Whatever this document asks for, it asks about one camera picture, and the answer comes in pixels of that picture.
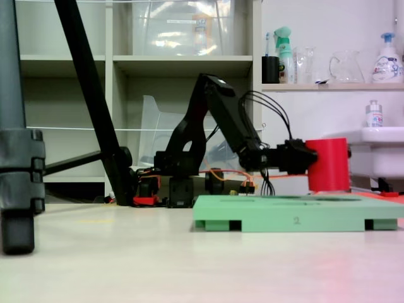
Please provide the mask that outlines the curved black gripper finger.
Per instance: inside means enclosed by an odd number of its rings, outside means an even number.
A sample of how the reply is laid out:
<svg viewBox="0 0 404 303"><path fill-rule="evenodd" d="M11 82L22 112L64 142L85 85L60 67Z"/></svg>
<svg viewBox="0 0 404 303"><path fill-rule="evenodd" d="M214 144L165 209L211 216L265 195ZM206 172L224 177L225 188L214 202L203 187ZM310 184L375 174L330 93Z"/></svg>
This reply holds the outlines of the curved black gripper finger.
<svg viewBox="0 0 404 303"><path fill-rule="evenodd" d="M318 161L318 151L316 147L309 141L304 142L304 154L302 157L302 163L307 172Z"/></svg>

